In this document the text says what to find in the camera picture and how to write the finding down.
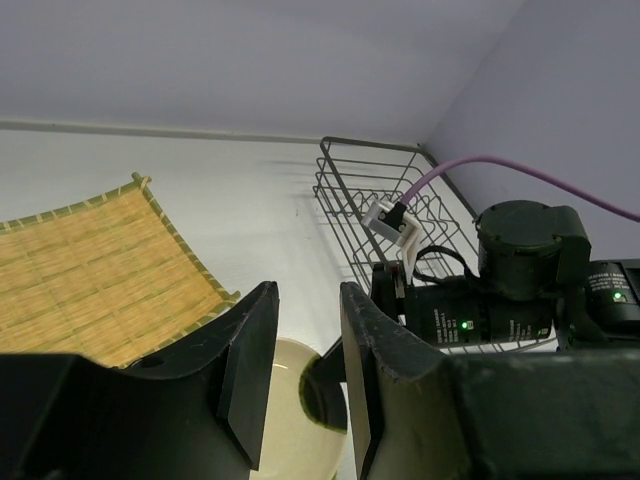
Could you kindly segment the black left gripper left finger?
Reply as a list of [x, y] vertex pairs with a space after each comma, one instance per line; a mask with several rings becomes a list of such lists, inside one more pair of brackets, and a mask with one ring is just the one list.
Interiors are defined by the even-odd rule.
[[1, 358], [5, 479], [246, 479], [260, 463], [279, 292], [127, 368], [75, 354]]

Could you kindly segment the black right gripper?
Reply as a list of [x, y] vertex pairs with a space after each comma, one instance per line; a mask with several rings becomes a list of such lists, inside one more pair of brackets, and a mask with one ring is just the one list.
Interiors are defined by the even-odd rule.
[[[373, 265], [370, 298], [389, 318], [405, 324], [406, 274], [402, 262], [379, 262]], [[343, 340], [337, 339], [319, 361], [319, 381], [339, 384], [346, 381]]]

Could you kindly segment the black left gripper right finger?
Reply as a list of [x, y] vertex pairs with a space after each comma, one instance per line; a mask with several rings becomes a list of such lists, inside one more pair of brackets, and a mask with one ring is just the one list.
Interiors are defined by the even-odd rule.
[[447, 355], [340, 287], [361, 479], [635, 479], [635, 350]]

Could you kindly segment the cream ceramic bowl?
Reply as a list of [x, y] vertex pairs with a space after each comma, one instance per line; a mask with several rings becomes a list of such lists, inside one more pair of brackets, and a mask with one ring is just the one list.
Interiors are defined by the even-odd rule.
[[334, 479], [347, 430], [312, 416], [303, 375], [319, 354], [296, 340], [276, 342], [259, 469], [259, 479]]

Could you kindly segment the square bamboo tray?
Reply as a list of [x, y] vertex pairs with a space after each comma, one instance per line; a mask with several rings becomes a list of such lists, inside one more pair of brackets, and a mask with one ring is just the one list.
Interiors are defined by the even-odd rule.
[[1, 224], [1, 351], [126, 367], [232, 308], [138, 173], [98, 196]]

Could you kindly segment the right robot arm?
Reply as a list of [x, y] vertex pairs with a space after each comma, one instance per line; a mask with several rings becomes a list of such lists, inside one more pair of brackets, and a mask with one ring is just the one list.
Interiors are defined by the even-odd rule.
[[506, 201], [475, 221], [478, 269], [456, 276], [419, 270], [429, 254], [464, 257], [442, 245], [419, 246], [419, 225], [401, 203], [377, 201], [364, 227], [401, 249], [373, 267], [370, 297], [427, 344], [468, 348], [542, 342], [560, 350], [639, 345], [639, 262], [593, 260], [577, 212], [528, 200]]

